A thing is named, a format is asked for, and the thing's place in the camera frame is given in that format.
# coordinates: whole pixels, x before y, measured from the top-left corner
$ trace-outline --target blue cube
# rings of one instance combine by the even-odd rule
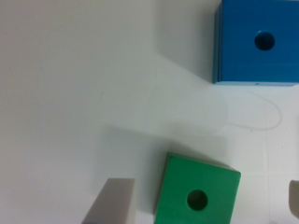
[[[298,84],[299,1],[222,0],[214,50],[215,84]]]

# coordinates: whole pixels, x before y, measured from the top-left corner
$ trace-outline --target green cube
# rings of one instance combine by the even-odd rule
[[[168,153],[155,224],[227,224],[238,171]]]

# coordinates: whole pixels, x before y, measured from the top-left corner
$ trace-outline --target round hole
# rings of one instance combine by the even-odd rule
[[[201,211],[207,206],[207,196],[202,190],[195,189],[188,195],[187,203],[191,209]]]
[[[273,48],[275,44],[275,39],[273,35],[271,35],[269,32],[260,31],[256,35],[254,42],[256,47],[258,47],[258,49],[269,50]]]

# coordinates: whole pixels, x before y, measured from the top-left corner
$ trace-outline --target hole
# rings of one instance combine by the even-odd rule
[[[191,209],[201,211],[207,206],[207,196],[202,190],[195,189],[188,195],[187,203]]]
[[[269,50],[273,48],[275,44],[275,39],[273,35],[271,35],[269,32],[260,31],[256,35],[254,42],[258,49]]]

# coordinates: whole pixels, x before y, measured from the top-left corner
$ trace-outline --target white table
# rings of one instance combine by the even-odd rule
[[[299,87],[210,83],[219,2],[1,2],[0,223],[80,223],[136,177],[151,224],[167,150],[242,173],[232,223],[298,223]]]

